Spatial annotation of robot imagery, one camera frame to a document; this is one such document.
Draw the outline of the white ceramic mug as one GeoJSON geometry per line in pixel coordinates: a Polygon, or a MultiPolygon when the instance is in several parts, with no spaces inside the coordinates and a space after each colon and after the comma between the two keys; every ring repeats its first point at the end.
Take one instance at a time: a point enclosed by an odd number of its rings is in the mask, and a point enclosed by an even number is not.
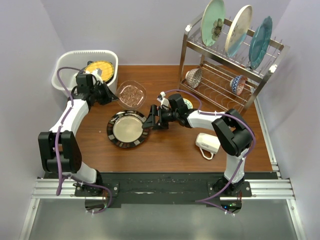
{"type": "Polygon", "coordinates": [[[221,143],[217,136],[207,133],[199,133],[195,140],[195,145],[200,149],[202,156],[206,160],[212,160],[214,155],[218,153],[221,143]],[[209,152],[210,157],[207,157],[204,151],[209,152]]]}

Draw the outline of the woven straw round mat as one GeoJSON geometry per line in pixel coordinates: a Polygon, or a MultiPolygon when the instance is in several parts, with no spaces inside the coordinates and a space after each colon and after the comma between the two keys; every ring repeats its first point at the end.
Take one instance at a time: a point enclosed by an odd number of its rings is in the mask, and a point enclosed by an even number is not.
{"type": "Polygon", "coordinates": [[[85,67],[84,72],[85,72],[85,70],[92,72],[93,70],[98,69],[98,68],[100,68],[102,70],[101,77],[102,77],[103,81],[101,81],[101,82],[107,83],[114,76],[115,68],[114,68],[113,64],[109,61],[104,61],[104,60],[94,61],[94,63],[91,66],[85,67]]]}

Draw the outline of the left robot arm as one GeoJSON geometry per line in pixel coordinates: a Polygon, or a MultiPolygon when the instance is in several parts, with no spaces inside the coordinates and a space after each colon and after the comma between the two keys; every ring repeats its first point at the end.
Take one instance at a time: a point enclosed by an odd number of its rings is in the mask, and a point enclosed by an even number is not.
{"type": "Polygon", "coordinates": [[[95,103],[106,105],[118,100],[101,74],[99,68],[93,72],[79,71],[75,76],[75,87],[66,91],[68,101],[61,117],[49,131],[38,135],[42,168],[47,173],[58,175],[56,195],[61,194],[63,182],[68,178],[85,185],[92,196],[99,196],[104,190],[99,171],[83,162],[76,140],[82,120],[95,103]]]}

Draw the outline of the clear glass pink dish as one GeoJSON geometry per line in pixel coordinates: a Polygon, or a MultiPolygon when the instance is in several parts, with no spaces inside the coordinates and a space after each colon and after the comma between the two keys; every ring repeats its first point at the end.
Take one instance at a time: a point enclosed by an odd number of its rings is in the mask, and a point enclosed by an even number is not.
{"type": "Polygon", "coordinates": [[[124,81],[116,90],[117,103],[125,110],[138,110],[146,101],[147,91],[134,80],[124,81]]]}

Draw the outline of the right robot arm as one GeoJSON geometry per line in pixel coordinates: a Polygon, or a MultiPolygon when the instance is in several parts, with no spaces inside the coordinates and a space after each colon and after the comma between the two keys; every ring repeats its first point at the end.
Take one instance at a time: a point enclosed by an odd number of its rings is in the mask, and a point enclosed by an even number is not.
{"type": "Polygon", "coordinates": [[[208,201],[225,193],[233,197],[240,190],[244,181],[244,166],[247,155],[256,145],[256,137],[242,116],[235,109],[226,112],[208,112],[197,108],[188,108],[179,93],[165,98],[162,92],[158,101],[165,102],[157,106],[153,104],[142,128],[153,130],[168,129],[170,122],[177,121],[186,128],[201,128],[215,132],[220,146],[226,152],[226,169],[222,178],[223,187],[217,193],[201,201],[208,201]]]}

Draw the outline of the black patterned rim plate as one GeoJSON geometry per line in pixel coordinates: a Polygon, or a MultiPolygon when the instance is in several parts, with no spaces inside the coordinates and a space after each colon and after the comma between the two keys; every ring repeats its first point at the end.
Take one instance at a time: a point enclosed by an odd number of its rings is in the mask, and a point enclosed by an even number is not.
{"type": "Polygon", "coordinates": [[[136,110],[124,110],[113,115],[107,124],[108,139],[117,147],[134,148],[149,136],[149,129],[142,128],[146,117],[136,110]]]}

